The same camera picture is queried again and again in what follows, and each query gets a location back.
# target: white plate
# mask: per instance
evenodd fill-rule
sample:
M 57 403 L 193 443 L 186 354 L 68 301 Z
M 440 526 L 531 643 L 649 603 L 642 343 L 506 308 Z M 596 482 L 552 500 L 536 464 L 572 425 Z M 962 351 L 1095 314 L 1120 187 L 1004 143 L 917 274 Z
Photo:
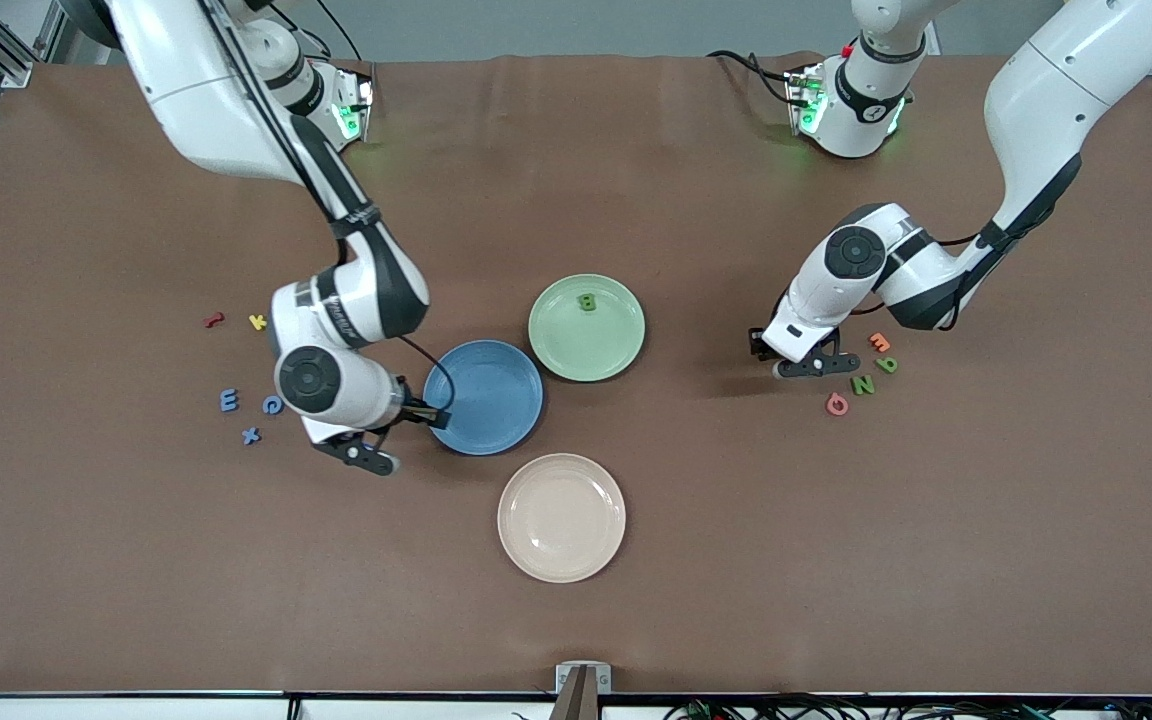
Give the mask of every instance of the white plate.
M 500 544 L 515 564 L 547 583 L 575 583 L 601 570 L 626 538 L 626 499 L 612 475 L 581 455 L 526 462 L 503 487 Z

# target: floor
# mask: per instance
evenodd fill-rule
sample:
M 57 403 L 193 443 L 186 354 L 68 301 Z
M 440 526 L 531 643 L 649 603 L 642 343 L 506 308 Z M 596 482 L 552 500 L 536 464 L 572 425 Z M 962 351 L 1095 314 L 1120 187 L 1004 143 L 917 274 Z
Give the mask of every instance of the floor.
M 9 0 L 0 0 L 12 8 Z M 847 3 L 814 0 L 412 0 L 347 3 L 329 0 L 362 54 L 385 61 L 475 60 L 498 55 L 703 55 L 711 50 L 764 55 L 791 50 L 833 53 L 855 33 Z M 964 0 L 935 21 L 947 55 L 1010 54 L 1060 0 Z M 323 3 L 288 3 L 289 17 L 324 38 L 335 56 L 351 55 Z M 91 50 L 70 54 L 92 61 Z

